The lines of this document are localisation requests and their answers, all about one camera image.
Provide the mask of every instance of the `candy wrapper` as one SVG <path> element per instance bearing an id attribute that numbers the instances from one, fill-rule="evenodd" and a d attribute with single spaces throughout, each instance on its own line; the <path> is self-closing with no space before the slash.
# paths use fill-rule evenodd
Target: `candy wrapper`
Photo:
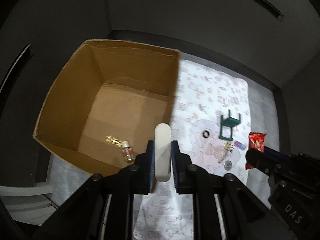
<path id="1" fill-rule="evenodd" d="M 259 132 L 250 132 L 249 133 L 249 149 L 256 149 L 258 151 L 263 152 L 264 151 L 264 138 L 266 136 L 266 133 L 259 133 Z M 245 169 L 253 169 L 254 166 L 252 166 L 249 163 L 245 164 Z"/>

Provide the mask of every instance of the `patterned tablecloth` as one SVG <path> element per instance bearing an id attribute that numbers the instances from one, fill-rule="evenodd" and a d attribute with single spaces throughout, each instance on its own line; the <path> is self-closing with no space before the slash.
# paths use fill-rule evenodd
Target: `patterned tablecloth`
<path id="1" fill-rule="evenodd" d="M 226 118 L 228 110 L 236 119 L 241 114 L 241 123 L 233 129 L 233 139 L 246 149 L 233 146 L 232 152 L 225 156 L 226 141 L 218 136 L 221 114 Z M 245 184 L 250 120 L 248 84 L 244 80 L 191 61 L 180 61 L 171 118 L 172 140 L 178 140 L 180 151 L 189 154 L 194 164 L 216 175 L 233 173 Z M 203 137 L 205 130 L 209 131 L 208 138 Z M 229 130 L 223 129 L 223 136 L 228 137 Z M 226 161 L 232 164 L 229 171 L 224 166 Z M 193 238 L 192 195 L 176 194 L 172 175 L 168 182 L 157 182 L 155 192 L 143 196 L 140 209 L 135 212 L 138 213 L 133 230 L 136 239 Z"/>

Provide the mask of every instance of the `glass bottle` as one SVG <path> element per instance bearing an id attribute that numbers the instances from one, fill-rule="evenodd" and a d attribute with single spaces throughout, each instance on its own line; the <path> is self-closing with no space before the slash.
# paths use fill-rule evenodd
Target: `glass bottle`
<path id="1" fill-rule="evenodd" d="M 129 141 L 121 142 L 122 154 L 126 162 L 132 162 L 134 160 L 134 152 L 130 146 Z"/>

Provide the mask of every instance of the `small round lid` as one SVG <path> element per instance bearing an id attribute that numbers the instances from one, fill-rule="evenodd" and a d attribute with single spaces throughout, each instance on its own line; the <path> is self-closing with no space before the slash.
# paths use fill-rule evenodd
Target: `small round lid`
<path id="1" fill-rule="evenodd" d="M 123 142 L 121 143 L 121 147 L 122 147 L 122 148 L 130 147 L 129 141 L 123 141 Z"/>

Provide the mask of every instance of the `gold decoration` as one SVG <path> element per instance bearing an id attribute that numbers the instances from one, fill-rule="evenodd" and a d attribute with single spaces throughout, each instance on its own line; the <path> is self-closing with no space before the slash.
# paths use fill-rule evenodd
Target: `gold decoration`
<path id="1" fill-rule="evenodd" d="M 113 145 L 115 145 L 115 146 L 121 147 L 122 141 L 117 139 L 117 138 L 115 138 L 115 137 L 113 137 L 112 135 L 107 136 L 106 137 L 106 141 L 111 143 L 111 144 L 113 144 Z"/>

